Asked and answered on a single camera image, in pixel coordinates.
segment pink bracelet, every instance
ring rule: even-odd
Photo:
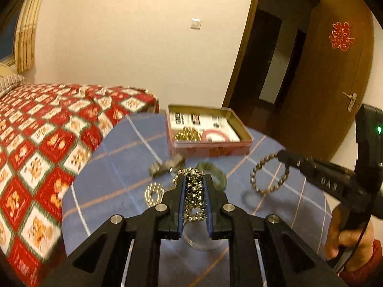
[[[230,141],[229,137],[225,133],[223,133],[219,130],[216,130],[216,129],[207,129],[206,131],[204,131],[201,135],[201,141],[206,141],[207,136],[210,134],[216,134],[216,135],[221,136],[225,140],[225,142]]]

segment red and white bedspread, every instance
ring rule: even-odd
[[[0,99],[0,247],[37,286],[61,235],[62,197],[126,114],[157,112],[143,90],[37,84]]]

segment light switch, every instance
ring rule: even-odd
[[[197,18],[193,18],[191,20],[191,26],[190,28],[191,29],[200,29],[201,27],[201,20],[200,19],[197,19]]]

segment pillow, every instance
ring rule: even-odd
[[[8,67],[7,65],[3,64],[3,63],[0,63],[0,76],[8,76],[8,75],[12,75],[14,74],[15,71],[12,70],[11,67]]]
[[[25,77],[16,73],[5,77],[0,76],[0,98],[10,92],[12,89],[20,86],[24,80]]]

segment wooden door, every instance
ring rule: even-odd
[[[332,32],[335,36],[339,30],[347,33],[345,23],[350,25],[346,37],[351,39],[337,48],[338,39]],[[311,13],[302,56],[278,114],[274,138],[295,152],[329,160],[361,103],[372,51],[372,15],[362,0],[321,1]],[[358,95],[351,112],[343,92]]]

